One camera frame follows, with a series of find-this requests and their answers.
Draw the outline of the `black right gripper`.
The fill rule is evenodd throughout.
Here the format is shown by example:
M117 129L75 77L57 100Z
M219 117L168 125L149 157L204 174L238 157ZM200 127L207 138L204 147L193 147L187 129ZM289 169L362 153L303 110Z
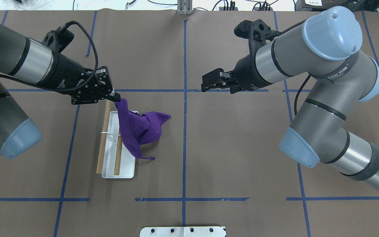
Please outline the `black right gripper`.
M235 82L231 86L227 84L230 77ZM248 55L237 62L231 74L224 72L222 68L217 68L204 74L202 76L201 92L230 87L230 94L234 94L241 91L256 91L267 86L269 86L269 82L258 73L255 62Z

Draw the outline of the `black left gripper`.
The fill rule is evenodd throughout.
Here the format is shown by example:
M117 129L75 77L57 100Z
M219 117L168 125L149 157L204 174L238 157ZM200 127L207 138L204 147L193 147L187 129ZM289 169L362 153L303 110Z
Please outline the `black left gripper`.
M99 100L120 102L121 96L114 92L107 66L93 71L65 57L57 56L57 63L46 77L46 87L72 97L72 104L93 104Z

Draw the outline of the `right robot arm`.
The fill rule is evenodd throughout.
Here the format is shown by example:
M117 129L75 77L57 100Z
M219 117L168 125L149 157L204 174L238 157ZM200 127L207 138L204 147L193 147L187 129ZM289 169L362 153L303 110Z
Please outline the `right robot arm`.
M244 20L234 28L247 39L249 54L235 68L202 76L201 90L256 91L308 73L316 80L280 141L297 163L328 164L342 175L379 190L379 147L343 128L357 103L379 94L379 66L360 48L362 30L355 15L332 7L285 31L262 20Z

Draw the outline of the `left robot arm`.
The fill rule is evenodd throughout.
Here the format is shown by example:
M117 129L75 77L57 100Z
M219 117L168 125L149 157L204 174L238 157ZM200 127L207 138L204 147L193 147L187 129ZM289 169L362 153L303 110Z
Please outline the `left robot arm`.
M71 26L78 26L89 40L94 68L86 68L62 54L75 37L69 30ZM0 23L0 156L7 159L38 144L42 135L2 79L70 96L73 105L121 100L113 89L107 67L99 65L92 37L79 22L68 21L49 31L42 41Z

